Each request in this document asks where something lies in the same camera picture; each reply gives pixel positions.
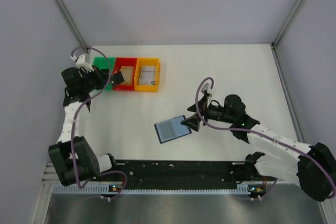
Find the blue card holder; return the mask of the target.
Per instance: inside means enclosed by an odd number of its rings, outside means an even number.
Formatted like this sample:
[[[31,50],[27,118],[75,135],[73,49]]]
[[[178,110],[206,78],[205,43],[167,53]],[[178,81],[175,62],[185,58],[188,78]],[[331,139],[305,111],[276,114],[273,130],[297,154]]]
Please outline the blue card holder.
[[[186,117],[184,115],[180,115],[172,119],[156,123],[154,128],[159,142],[164,144],[191,134],[192,131],[187,126],[181,124],[184,119],[186,119]]]

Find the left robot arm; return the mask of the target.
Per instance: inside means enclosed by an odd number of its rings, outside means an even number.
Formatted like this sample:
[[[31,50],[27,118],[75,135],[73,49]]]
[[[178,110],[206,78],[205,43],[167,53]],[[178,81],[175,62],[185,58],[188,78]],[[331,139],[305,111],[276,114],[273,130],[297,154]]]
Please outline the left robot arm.
[[[48,154],[56,174],[64,186],[77,184],[84,187],[87,180],[116,168],[115,158],[106,153],[97,156],[85,138],[86,120],[90,113],[94,90],[101,92],[111,83],[107,69],[93,67],[67,68],[61,76],[66,84],[63,107],[65,120],[56,144],[49,146]]]

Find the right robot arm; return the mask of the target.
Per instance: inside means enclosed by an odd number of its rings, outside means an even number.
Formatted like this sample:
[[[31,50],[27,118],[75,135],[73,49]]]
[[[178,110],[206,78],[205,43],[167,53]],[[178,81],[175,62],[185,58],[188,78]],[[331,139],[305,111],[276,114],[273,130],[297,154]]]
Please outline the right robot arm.
[[[209,120],[229,123],[234,137],[271,153],[255,152],[246,157],[254,173],[295,184],[316,201],[335,197],[335,157],[326,145],[297,142],[267,129],[246,113],[238,95],[228,95],[223,105],[209,98],[206,93],[190,106],[188,111],[194,115],[182,125],[199,131]]]

